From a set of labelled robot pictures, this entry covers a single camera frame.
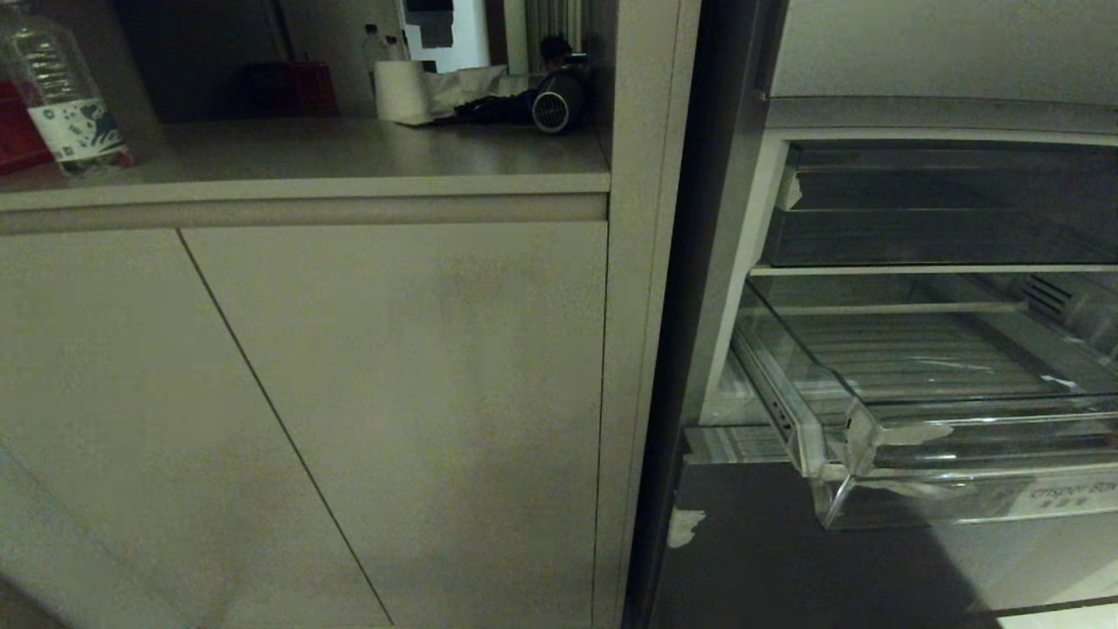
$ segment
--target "white wall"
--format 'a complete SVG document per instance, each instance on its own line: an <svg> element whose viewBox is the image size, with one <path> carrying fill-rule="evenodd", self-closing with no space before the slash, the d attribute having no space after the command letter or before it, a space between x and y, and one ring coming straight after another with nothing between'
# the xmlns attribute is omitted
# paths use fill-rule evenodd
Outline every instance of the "white wall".
<svg viewBox="0 0 1118 629"><path fill-rule="evenodd" d="M404 15L402 3L399 7ZM405 25L411 58L435 61L440 73L490 65L484 0L454 0L454 46L423 48L419 27Z"/></svg>
<svg viewBox="0 0 1118 629"><path fill-rule="evenodd" d="M528 74L528 10L524 0L504 0L504 32L509 47L509 74Z"/></svg>

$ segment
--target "plastic water bottle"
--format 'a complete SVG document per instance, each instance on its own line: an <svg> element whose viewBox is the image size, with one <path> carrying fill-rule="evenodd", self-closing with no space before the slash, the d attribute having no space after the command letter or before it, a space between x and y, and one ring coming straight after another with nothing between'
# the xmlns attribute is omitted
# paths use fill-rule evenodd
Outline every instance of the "plastic water bottle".
<svg viewBox="0 0 1118 629"><path fill-rule="evenodd" d="M372 87L372 97L377 98L377 80L373 78L373 68L377 61L388 60L388 48L385 40L380 38L380 31L375 23L364 25L364 67L369 72L369 86Z"/></svg>
<svg viewBox="0 0 1118 629"><path fill-rule="evenodd" d="M0 0L0 49L27 112L65 174L132 165L74 34L31 15L27 0Z"/></svg>

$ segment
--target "tape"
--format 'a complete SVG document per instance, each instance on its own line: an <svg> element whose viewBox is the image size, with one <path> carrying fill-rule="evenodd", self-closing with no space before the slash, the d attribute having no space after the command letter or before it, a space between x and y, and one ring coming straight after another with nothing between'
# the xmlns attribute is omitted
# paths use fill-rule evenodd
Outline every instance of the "tape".
<svg viewBox="0 0 1118 629"><path fill-rule="evenodd" d="M686 546L695 537L695 526L705 517L707 512L672 508L672 520L667 523L667 547Z"/></svg>

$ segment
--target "open refrigerator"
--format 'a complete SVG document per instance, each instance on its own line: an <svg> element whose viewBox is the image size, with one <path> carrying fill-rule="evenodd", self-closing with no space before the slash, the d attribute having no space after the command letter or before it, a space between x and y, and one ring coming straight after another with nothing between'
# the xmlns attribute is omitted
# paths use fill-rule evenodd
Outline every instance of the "open refrigerator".
<svg viewBox="0 0 1118 629"><path fill-rule="evenodd" d="M741 46L693 88L631 617L1118 602L1112 111L767 98Z"/></svg>

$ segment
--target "red container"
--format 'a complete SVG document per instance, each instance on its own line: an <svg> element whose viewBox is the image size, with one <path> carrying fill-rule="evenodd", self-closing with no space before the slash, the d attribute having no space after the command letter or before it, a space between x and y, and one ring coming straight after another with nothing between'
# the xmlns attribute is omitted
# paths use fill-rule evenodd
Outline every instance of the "red container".
<svg viewBox="0 0 1118 629"><path fill-rule="evenodd" d="M250 64L248 102L272 115L338 115L330 67L316 61Z"/></svg>
<svg viewBox="0 0 1118 629"><path fill-rule="evenodd" d="M51 159L16 85L0 80L0 174L7 174Z"/></svg>

